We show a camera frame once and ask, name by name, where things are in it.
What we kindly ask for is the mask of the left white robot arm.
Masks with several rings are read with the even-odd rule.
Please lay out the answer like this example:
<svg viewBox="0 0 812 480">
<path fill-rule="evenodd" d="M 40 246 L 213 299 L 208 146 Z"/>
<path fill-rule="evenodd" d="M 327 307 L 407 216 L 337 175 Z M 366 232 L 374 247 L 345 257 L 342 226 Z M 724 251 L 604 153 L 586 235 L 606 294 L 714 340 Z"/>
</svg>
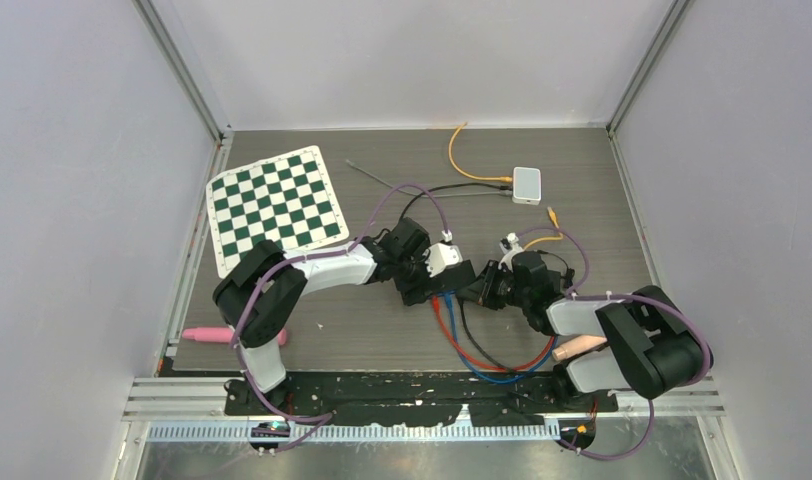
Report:
<svg viewBox="0 0 812 480">
<path fill-rule="evenodd" d="M 264 240 L 220 281 L 212 299 L 233 332 L 230 346 L 241 370 L 253 384 L 250 400 L 262 412 L 275 414 L 289 398 L 277 336 L 303 296 L 393 281 L 403 304 L 412 306 L 475 279 L 471 261 L 454 245 L 451 232 L 432 242 L 426 229 L 404 217 L 380 237 L 307 252 Z"/>
</svg>

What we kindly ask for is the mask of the pink cylinder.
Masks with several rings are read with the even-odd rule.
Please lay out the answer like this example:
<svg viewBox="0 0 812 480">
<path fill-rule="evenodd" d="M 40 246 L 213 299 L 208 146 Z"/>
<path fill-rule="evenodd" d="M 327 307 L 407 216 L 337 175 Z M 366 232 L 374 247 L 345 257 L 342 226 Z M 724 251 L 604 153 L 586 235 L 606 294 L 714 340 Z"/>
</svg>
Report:
<svg viewBox="0 0 812 480">
<path fill-rule="evenodd" d="M 234 331 L 229 327 L 186 328 L 180 338 L 200 343 L 229 344 Z"/>
</svg>

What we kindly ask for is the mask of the green white chessboard mat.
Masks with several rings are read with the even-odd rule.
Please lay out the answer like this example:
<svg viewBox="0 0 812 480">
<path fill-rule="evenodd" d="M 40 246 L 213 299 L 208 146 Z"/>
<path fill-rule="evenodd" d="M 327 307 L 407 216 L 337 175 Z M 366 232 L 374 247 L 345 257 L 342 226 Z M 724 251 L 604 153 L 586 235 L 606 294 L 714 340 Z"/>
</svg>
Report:
<svg viewBox="0 0 812 480">
<path fill-rule="evenodd" d="M 316 145 L 226 170 L 209 180 L 205 196 L 220 279 L 264 240 L 309 250 L 350 236 Z"/>
</svg>

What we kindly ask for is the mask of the white router box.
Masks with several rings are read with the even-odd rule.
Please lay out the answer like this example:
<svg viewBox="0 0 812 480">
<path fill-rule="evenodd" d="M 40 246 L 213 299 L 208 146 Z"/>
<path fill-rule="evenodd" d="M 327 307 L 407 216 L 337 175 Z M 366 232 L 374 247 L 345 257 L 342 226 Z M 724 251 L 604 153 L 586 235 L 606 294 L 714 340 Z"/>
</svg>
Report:
<svg viewBox="0 0 812 480">
<path fill-rule="evenodd" d="M 512 201 L 516 204 L 539 205 L 542 200 L 541 171 L 531 167 L 515 167 L 512 175 Z"/>
</svg>

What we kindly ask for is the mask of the beige cylinder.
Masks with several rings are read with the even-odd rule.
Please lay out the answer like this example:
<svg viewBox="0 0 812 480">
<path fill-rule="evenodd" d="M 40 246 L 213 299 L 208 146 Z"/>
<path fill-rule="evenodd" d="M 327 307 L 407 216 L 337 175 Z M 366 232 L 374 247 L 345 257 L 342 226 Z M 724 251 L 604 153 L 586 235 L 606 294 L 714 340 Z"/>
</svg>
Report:
<svg viewBox="0 0 812 480">
<path fill-rule="evenodd" d="M 603 336 L 579 335 L 558 345 L 552 352 L 556 362 L 561 362 L 593 350 L 606 342 Z"/>
</svg>

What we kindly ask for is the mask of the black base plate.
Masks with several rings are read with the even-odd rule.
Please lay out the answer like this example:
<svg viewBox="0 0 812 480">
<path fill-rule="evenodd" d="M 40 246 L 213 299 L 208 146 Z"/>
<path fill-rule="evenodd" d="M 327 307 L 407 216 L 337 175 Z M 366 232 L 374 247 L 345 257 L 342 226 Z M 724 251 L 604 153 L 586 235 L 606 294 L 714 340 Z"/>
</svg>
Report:
<svg viewBox="0 0 812 480">
<path fill-rule="evenodd" d="M 327 417 L 331 426 L 448 426 L 467 412 L 477 426 L 535 425 L 545 414 L 615 413 L 617 399 L 604 392 L 561 392 L 551 374 L 492 384 L 467 372 L 294 371 L 258 398 L 244 379 L 223 385 L 228 416 L 279 410 L 306 423 Z"/>
</svg>

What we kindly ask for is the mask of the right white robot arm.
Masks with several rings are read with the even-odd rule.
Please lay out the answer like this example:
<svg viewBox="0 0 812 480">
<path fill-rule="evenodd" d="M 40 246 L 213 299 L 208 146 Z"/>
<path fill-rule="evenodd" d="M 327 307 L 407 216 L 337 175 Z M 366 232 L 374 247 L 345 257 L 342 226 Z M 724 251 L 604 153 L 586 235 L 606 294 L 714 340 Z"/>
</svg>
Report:
<svg viewBox="0 0 812 480">
<path fill-rule="evenodd" d="M 608 390 L 653 400 L 698 381 L 712 367 L 709 345 L 660 287 L 580 295 L 542 253 L 520 247 L 515 235 L 501 248 L 502 258 L 458 290 L 459 299 L 491 310 L 515 307 L 533 330 L 567 343 L 601 340 L 556 360 L 552 392 L 562 408 L 578 410 L 593 392 Z"/>
</svg>

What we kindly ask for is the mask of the black network switch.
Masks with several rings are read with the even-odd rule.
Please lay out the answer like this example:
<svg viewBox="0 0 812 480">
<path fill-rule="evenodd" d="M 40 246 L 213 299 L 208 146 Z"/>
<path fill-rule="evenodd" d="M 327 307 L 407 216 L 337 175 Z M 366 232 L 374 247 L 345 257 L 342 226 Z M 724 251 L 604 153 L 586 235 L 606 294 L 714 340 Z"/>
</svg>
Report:
<svg viewBox="0 0 812 480">
<path fill-rule="evenodd" d="M 425 273 L 409 290 L 408 305 L 424 303 L 430 297 L 440 293 L 455 292 L 469 286 L 475 280 L 476 274 L 470 260 L 446 267 L 439 275 L 434 277 L 430 277 L 428 273 Z"/>
</svg>

